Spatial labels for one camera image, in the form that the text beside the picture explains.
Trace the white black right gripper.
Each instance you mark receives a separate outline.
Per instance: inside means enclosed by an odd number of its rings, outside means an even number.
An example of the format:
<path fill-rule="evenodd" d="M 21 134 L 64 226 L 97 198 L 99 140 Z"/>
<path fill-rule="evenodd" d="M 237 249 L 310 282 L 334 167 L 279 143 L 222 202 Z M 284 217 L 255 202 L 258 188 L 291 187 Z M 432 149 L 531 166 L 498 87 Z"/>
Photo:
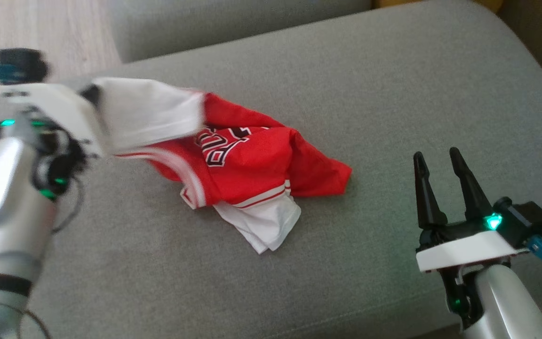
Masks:
<path fill-rule="evenodd" d="M 482 187 L 467 165 L 460 150 L 449 149 L 454 174 L 460 180 L 467 221 L 447 225 L 448 220 L 435 198 L 430 184 L 430 170 L 422 152 L 416 152 L 414 185 L 418 225 L 424 229 L 415 258 L 420 272 L 486 262 L 527 252 L 505 240 L 499 230 L 505 228 L 501 214 L 493 213 Z"/>

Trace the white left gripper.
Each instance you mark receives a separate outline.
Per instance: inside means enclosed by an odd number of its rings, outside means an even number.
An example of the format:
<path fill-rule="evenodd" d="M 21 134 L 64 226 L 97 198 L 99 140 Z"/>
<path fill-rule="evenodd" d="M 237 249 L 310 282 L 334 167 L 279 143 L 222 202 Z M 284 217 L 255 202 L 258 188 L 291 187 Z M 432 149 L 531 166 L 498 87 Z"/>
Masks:
<path fill-rule="evenodd" d="M 101 94 L 96 84 L 86 86 L 82 96 L 65 85 L 49 83 L 13 84 L 1 86 L 0 91 L 11 103 L 39 109 L 73 139 L 82 142 L 86 155 L 110 156 L 107 131 L 96 110 Z"/>

